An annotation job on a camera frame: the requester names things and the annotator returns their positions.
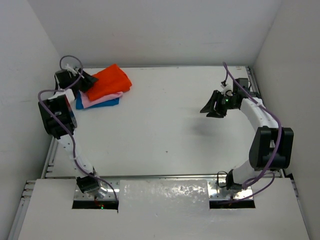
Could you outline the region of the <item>orange t shirt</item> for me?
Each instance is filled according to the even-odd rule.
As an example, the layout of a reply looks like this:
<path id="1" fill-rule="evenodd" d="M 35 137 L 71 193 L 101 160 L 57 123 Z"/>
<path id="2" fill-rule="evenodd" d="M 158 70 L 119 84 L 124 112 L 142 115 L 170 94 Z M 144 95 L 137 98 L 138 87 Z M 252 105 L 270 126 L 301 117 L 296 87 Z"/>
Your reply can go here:
<path id="1" fill-rule="evenodd" d="M 97 81 L 86 92 L 90 101 L 118 92 L 128 92 L 132 86 L 126 73 L 117 64 L 108 66 L 94 74 L 93 77 L 97 78 Z"/>

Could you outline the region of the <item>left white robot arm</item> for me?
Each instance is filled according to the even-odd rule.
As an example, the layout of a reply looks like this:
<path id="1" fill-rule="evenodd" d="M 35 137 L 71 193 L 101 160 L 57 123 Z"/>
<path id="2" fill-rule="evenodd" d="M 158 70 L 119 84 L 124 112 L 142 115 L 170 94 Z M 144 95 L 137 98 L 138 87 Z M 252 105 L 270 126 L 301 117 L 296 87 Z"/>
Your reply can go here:
<path id="1" fill-rule="evenodd" d="M 102 184 L 94 166 L 81 153 L 76 141 L 78 126 L 71 103 L 80 89 L 93 86 L 92 76 L 82 68 L 61 69 L 54 75 L 56 89 L 38 93 L 38 107 L 45 131 L 55 138 L 67 153 L 76 184 L 83 194 L 96 195 Z"/>

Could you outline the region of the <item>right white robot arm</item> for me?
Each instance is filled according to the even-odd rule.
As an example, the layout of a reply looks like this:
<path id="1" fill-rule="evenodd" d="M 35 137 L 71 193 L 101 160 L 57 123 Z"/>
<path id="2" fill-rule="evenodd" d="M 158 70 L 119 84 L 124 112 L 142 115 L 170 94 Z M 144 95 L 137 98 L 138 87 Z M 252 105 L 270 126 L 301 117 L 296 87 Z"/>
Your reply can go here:
<path id="1" fill-rule="evenodd" d="M 233 85 L 221 82 L 222 90 L 214 90 L 201 113 L 222 119 L 228 110 L 240 110 L 255 130 L 248 160 L 231 169 L 225 178 L 228 191 L 246 189 L 265 174 L 286 169 L 291 162 L 294 131 L 283 127 L 263 104 L 261 96 L 250 90 L 247 78 L 237 78 Z"/>

